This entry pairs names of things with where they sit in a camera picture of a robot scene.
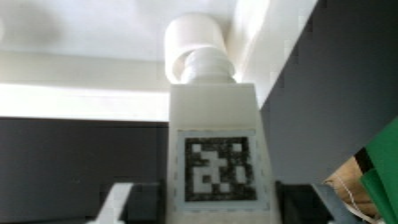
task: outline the green panel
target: green panel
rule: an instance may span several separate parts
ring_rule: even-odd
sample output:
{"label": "green panel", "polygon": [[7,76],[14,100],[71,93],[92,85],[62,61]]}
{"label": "green panel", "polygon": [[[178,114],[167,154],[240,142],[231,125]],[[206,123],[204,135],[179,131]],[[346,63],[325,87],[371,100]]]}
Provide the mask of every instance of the green panel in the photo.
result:
{"label": "green panel", "polygon": [[373,138],[366,151],[377,168],[394,215],[398,215],[398,118]]}
{"label": "green panel", "polygon": [[362,175],[361,182],[371,197],[371,201],[377,205],[377,210],[382,214],[384,221],[387,224],[396,224],[398,219],[394,216],[394,211],[393,211],[391,202],[389,202],[389,198],[387,198],[387,194],[384,190],[382,180],[380,180],[375,169],[369,170],[366,174]]}

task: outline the white pipe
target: white pipe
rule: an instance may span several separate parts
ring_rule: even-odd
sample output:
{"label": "white pipe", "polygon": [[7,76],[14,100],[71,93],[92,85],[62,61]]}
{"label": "white pipe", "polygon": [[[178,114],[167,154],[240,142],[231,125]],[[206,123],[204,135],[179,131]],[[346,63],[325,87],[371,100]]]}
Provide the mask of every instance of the white pipe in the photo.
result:
{"label": "white pipe", "polygon": [[181,83],[234,83],[233,74],[224,52],[213,47],[197,49],[185,59]]}
{"label": "white pipe", "polygon": [[226,53],[218,24],[204,14],[186,14],[165,30],[165,75],[172,84],[181,83],[186,56],[208,47]]}

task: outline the white plastic device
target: white plastic device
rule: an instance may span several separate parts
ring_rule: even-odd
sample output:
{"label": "white plastic device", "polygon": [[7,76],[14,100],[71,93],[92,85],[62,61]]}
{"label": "white plastic device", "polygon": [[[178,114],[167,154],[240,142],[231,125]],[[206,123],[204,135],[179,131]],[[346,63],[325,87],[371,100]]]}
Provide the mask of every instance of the white plastic device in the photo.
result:
{"label": "white plastic device", "polygon": [[167,223],[277,224],[252,84],[233,79],[218,26],[179,17],[165,33],[170,87]]}

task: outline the black panel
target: black panel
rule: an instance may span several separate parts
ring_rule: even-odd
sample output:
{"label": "black panel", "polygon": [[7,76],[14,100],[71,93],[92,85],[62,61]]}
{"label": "black panel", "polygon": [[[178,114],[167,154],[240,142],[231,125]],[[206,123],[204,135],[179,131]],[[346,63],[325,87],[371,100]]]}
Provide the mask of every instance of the black panel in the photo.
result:
{"label": "black panel", "polygon": [[96,217],[114,182],[165,177],[167,124],[0,119],[0,223]]}
{"label": "black panel", "polygon": [[274,173],[320,183],[398,115],[398,1],[318,2],[263,107]]}

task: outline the white tube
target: white tube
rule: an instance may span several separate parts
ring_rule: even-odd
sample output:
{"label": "white tube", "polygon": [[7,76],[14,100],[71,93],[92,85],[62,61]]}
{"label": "white tube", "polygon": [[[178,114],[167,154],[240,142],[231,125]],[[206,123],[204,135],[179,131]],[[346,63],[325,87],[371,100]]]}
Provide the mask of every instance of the white tube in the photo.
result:
{"label": "white tube", "polygon": [[181,83],[234,83],[233,74],[224,52],[213,47],[197,49],[185,59]]}
{"label": "white tube", "polygon": [[220,28],[206,15],[186,14],[170,22],[165,30],[165,75],[174,84],[181,82],[185,58],[204,47],[226,53]]}

